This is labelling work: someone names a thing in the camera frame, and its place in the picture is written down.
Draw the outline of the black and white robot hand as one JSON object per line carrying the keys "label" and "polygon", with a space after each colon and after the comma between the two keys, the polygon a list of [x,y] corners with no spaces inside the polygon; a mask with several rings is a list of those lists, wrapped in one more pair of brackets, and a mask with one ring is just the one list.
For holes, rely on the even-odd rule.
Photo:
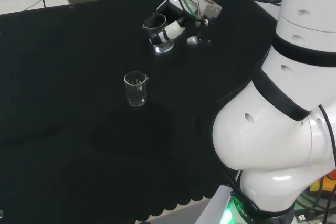
{"label": "black and white robot hand", "polygon": [[164,0],[143,23],[149,40],[154,45],[162,45],[179,37],[186,25],[198,22],[197,8],[190,13],[183,0]]}

